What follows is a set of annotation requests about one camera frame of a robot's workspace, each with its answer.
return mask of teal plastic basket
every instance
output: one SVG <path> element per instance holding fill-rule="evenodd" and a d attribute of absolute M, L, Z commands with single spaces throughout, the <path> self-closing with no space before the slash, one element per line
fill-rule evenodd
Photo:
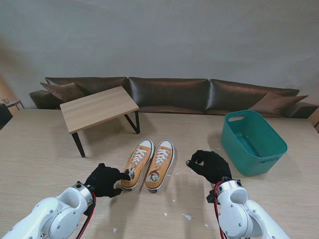
<path fill-rule="evenodd" d="M 259 113 L 249 110 L 225 116 L 222 143 L 238 171 L 248 177 L 268 172 L 288 148 Z"/>

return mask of sneaker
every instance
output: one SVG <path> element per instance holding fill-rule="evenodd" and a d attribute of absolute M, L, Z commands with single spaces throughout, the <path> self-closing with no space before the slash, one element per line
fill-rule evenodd
<path fill-rule="evenodd" d="M 168 141 L 162 141 L 155 150 L 154 159 L 146 176 L 146 187 L 151 193 L 156 193 L 163 185 L 165 176 L 174 161 L 174 146 Z"/>
<path fill-rule="evenodd" d="M 136 146 L 125 167 L 125 173 L 130 176 L 131 180 L 121 180 L 124 189 L 131 191 L 137 186 L 141 172 L 151 160 L 153 154 L 154 144 L 150 140 L 144 140 Z"/>

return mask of sofa armrest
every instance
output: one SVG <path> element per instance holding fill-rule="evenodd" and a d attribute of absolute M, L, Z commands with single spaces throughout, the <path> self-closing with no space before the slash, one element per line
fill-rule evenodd
<path fill-rule="evenodd" d="M 38 109 L 53 110 L 59 108 L 60 104 L 62 104 L 61 100 L 48 91 L 34 91 L 29 95 Z"/>
<path fill-rule="evenodd" d="M 283 115 L 288 118 L 307 119 L 319 106 L 312 105 L 306 102 L 299 102 L 294 106 L 287 108 Z"/>

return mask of black table leg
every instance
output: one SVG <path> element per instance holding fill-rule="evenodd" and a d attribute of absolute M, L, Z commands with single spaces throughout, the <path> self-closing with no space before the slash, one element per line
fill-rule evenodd
<path fill-rule="evenodd" d="M 128 120 L 132 128 L 135 130 L 136 134 L 139 134 L 140 131 L 140 119 L 139 119 L 139 111 L 135 111 L 135 121 L 136 121 L 136 126 L 134 123 L 131 121 L 130 117 L 128 115 L 124 115 L 125 118 Z"/>
<path fill-rule="evenodd" d="M 81 144 L 81 141 L 80 141 L 78 133 L 73 133 L 72 137 L 73 137 L 73 139 L 75 141 L 76 146 L 78 147 L 78 149 L 80 151 L 80 154 L 81 154 L 82 158 L 85 157 L 85 153 L 84 153 L 84 150 L 83 150 L 83 147 L 82 147 L 82 144 Z"/>

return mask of small wooden table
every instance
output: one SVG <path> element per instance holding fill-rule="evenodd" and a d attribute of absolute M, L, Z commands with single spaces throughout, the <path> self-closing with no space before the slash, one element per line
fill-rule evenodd
<path fill-rule="evenodd" d="M 82 157 L 85 153 L 78 131 L 125 116 L 137 134 L 140 133 L 139 107 L 122 86 L 61 104 L 63 117 Z M 135 112 L 136 126 L 127 115 Z"/>

